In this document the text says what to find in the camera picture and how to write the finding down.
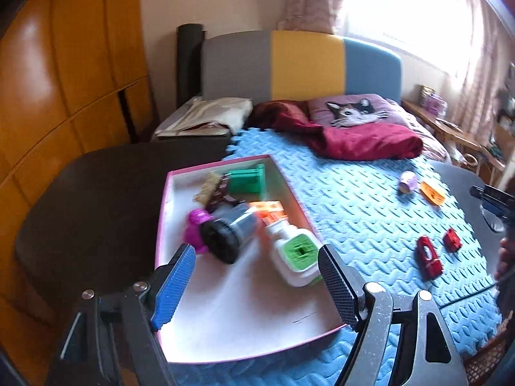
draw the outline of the purple toy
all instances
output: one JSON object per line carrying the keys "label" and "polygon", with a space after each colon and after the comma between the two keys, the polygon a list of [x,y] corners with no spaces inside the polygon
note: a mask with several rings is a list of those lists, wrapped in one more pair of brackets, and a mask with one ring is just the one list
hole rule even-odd
{"label": "purple toy", "polygon": [[404,171],[398,181],[398,189],[404,193],[409,194],[418,187],[418,178],[413,171]]}
{"label": "purple toy", "polygon": [[444,99],[438,97],[436,94],[430,94],[426,98],[425,107],[426,110],[432,115],[445,117],[447,103],[444,101]]}
{"label": "purple toy", "polygon": [[208,247],[202,241],[199,225],[213,219],[205,209],[193,209],[188,215],[188,226],[184,232],[184,242],[191,244],[197,254],[209,252]]}

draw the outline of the cat face print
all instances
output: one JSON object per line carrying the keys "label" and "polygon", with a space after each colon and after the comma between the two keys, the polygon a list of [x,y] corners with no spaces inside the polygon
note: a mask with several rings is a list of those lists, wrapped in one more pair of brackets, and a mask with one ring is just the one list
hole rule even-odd
{"label": "cat face print", "polygon": [[334,114],[331,121],[333,127],[352,127],[365,123],[374,123],[379,119],[388,117],[387,112],[376,112],[368,99],[362,99],[359,103],[340,104],[334,101],[326,103]]}

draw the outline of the person's hand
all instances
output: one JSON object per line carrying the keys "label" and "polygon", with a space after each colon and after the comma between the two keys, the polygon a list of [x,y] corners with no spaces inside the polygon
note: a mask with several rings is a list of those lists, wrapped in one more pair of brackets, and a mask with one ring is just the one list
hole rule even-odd
{"label": "person's hand", "polygon": [[515,242],[510,242],[505,239],[501,240],[501,248],[499,249],[499,263],[497,264],[497,271],[494,274],[495,280],[499,280],[509,268],[515,263]]}

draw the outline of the red blanket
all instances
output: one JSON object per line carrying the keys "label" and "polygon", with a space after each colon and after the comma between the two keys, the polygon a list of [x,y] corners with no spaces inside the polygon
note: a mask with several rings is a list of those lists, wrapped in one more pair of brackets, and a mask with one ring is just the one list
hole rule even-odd
{"label": "red blanket", "polygon": [[254,107],[247,123],[251,127],[302,135],[302,140],[318,155],[335,160],[415,158],[422,152],[422,140],[407,127],[369,123],[337,129],[311,122],[306,113],[305,102],[271,101]]}

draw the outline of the window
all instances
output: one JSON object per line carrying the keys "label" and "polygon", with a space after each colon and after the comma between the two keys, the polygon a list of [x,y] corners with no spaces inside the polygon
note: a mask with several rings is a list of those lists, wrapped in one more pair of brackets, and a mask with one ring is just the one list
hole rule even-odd
{"label": "window", "polygon": [[466,0],[345,0],[342,33],[399,48],[452,76],[467,69],[472,11]]}

